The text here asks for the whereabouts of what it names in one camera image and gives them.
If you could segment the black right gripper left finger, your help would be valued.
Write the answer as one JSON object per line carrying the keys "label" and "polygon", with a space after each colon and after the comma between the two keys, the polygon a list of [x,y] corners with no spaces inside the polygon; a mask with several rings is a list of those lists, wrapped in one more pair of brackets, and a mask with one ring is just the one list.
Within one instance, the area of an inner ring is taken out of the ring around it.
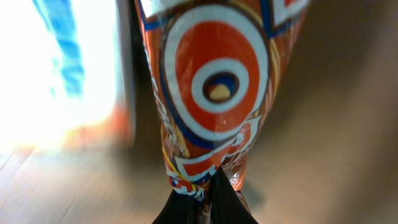
{"label": "black right gripper left finger", "polygon": [[152,224],[204,224],[203,195],[180,194],[175,189]]}

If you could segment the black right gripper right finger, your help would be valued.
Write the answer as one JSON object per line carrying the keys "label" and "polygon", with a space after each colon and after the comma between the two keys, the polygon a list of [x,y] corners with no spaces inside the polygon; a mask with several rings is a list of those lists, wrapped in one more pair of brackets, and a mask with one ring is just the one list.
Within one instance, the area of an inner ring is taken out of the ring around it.
{"label": "black right gripper right finger", "polygon": [[211,180],[213,224],[258,224],[239,200],[222,168]]}

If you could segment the red chocolate bar wrapper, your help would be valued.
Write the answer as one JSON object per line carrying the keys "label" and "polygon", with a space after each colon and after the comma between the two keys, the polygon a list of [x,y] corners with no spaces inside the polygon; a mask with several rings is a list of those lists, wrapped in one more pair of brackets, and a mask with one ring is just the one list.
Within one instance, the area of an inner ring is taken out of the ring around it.
{"label": "red chocolate bar wrapper", "polygon": [[172,190],[203,195],[219,168],[239,200],[310,0],[136,0]]}

